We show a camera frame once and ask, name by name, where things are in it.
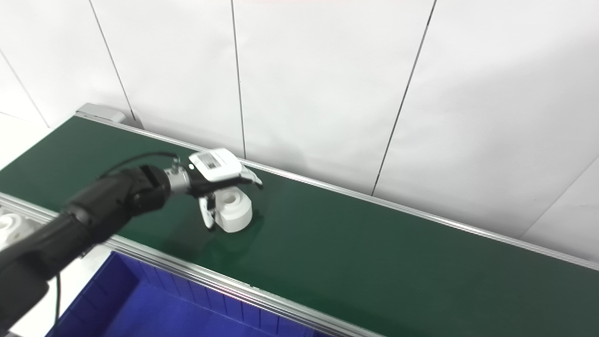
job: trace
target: white part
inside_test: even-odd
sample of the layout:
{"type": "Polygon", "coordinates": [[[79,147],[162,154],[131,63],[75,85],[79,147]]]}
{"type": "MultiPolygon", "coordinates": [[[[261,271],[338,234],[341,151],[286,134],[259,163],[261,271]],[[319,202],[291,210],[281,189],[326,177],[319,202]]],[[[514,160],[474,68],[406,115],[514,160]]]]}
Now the white part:
{"type": "Polygon", "coordinates": [[[218,182],[239,177],[243,166],[239,159],[227,149],[196,152],[189,160],[209,182],[218,182]]]}
{"type": "Polygon", "coordinates": [[[203,197],[199,198],[199,209],[202,213],[202,219],[204,220],[204,224],[208,229],[211,229],[214,226],[214,219],[210,215],[210,211],[208,210],[208,198],[203,197]]]}
{"type": "Polygon", "coordinates": [[[18,214],[0,216],[0,250],[12,245],[35,231],[35,227],[18,214]]]}
{"type": "Polygon", "coordinates": [[[216,223],[227,233],[240,231],[252,220],[252,201],[237,187],[214,192],[216,223]]]}

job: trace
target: black robotic arm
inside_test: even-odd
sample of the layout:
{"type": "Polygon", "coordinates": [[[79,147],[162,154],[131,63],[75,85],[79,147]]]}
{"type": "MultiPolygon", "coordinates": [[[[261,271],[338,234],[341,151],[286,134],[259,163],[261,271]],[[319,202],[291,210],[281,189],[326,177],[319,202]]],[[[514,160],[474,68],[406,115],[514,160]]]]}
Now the black robotic arm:
{"type": "Polygon", "coordinates": [[[132,217],[161,209],[172,194],[201,198],[241,183],[262,187],[260,179],[224,149],[193,154],[182,165],[176,160],[166,170],[144,165],[102,175],[71,198],[55,219],[0,251],[0,331],[44,297],[47,281],[132,217]],[[220,164],[203,165],[206,153],[220,164]],[[229,170],[215,175],[211,170],[216,168],[229,170]]]}

